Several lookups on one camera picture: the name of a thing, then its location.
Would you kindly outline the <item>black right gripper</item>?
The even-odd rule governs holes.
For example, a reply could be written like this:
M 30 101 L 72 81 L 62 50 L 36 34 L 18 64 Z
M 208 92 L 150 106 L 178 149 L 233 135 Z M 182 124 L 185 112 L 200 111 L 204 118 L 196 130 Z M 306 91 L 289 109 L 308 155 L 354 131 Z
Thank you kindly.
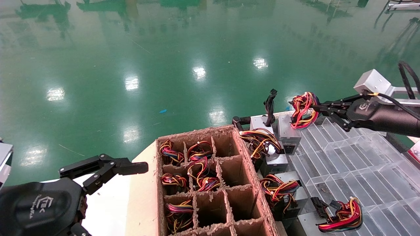
M 420 136 L 420 122 L 396 105 L 364 100 L 357 94 L 335 101 L 312 105 L 312 109 L 335 122 L 345 132 L 352 128 L 367 128 L 405 136 Z

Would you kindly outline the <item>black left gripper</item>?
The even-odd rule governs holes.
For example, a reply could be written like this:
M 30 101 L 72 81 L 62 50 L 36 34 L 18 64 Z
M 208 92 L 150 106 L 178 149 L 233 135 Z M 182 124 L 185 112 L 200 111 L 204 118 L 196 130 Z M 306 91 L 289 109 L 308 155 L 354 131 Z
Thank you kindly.
M 83 188 L 69 178 L 30 182 L 1 189 L 2 236 L 91 236 Z

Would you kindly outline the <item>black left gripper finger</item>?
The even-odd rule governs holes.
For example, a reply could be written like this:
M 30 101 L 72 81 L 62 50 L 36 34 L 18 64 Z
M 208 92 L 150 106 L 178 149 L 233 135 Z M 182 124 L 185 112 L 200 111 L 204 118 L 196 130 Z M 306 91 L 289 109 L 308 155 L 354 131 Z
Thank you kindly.
M 107 154 L 99 154 L 85 160 L 62 167 L 60 178 L 75 179 L 92 174 L 83 182 L 86 195 L 92 195 L 116 175 L 129 176 L 147 173 L 147 162 L 131 163 L 128 158 L 113 158 Z

